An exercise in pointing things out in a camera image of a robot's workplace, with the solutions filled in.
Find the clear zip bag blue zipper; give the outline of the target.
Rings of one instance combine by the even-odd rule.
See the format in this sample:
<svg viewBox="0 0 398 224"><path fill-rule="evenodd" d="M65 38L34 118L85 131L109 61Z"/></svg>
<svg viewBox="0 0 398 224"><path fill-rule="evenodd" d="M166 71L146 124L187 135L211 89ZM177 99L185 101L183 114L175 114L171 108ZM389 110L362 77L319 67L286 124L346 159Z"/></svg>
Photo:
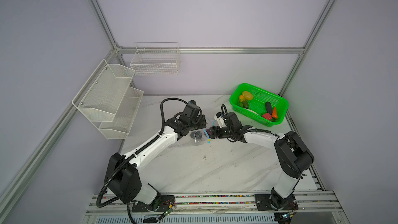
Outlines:
<svg viewBox="0 0 398 224"><path fill-rule="evenodd" d="M206 129L199 129L189 132L189 134L178 141L180 146L201 146L210 144L211 139Z"/></svg>

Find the black round avocado toy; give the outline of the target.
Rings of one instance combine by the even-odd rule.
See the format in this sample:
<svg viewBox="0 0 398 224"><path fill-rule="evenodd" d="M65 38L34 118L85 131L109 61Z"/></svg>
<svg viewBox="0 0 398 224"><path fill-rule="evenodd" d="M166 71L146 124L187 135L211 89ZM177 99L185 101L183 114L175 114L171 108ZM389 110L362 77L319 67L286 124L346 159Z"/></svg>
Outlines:
<svg viewBox="0 0 398 224"><path fill-rule="evenodd" d="M190 136L195 141L200 141L202 139L202 137L203 137L201 131L193 131L193 132L190 133Z"/></svg>

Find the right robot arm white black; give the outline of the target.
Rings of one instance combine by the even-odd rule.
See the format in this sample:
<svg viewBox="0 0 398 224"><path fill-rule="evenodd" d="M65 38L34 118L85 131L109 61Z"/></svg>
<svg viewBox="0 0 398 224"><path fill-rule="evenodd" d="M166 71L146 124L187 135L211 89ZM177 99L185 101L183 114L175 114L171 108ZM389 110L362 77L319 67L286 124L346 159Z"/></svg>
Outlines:
<svg viewBox="0 0 398 224"><path fill-rule="evenodd" d="M292 204L296 185L315 161L301 137L294 131L277 134L251 125L242 125L234 113L218 113L215 115L215 121L218 122L217 126L205 130L210 139L255 144L276 153L282 172L271 189L267 206L274 210L282 210Z"/></svg>

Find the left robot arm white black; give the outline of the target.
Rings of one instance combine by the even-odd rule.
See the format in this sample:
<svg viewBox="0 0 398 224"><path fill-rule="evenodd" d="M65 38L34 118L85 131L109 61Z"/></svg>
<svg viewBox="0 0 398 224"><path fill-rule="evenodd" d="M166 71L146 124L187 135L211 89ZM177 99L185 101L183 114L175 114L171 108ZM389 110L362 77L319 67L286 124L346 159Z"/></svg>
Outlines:
<svg viewBox="0 0 398 224"><path fill-rule="evenodd" d="M161 194L140 178L143 169L163 150L177 143L192 131L206 128L205 115L194 119L183 117L166 121L161 131L138 148L124 155L115 153L109 159L104 186L97 197L97 207L104 207L117 200L122 203L137 201L153 205Z"/></svg>

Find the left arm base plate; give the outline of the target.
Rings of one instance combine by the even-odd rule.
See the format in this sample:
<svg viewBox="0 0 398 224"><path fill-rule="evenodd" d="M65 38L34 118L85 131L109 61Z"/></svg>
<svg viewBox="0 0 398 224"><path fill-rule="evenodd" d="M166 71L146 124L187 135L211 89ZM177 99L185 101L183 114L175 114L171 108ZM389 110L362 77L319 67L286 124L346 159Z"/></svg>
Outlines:
<svg viewBox="0 0 398 224"><path fill-rule="evenodd" d="M165 212L170 208L170 205L175 204L175 196L161 195L154 199L152 203L145 204L143 202L131 202L130 210L133 213L150 213L150 212Z"/></svg>

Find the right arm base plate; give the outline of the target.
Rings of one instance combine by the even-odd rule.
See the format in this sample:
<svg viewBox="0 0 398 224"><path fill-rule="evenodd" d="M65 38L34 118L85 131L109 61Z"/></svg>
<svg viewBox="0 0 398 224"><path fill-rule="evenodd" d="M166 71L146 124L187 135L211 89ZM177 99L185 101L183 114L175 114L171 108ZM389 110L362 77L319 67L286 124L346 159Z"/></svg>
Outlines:
<svg viewBox="0 0 398 224"><path fill-rule="evenodd" d="M294 194L285 199L278 194L256 194L255 202L259 211L297 211L299 208Z"/></svg>

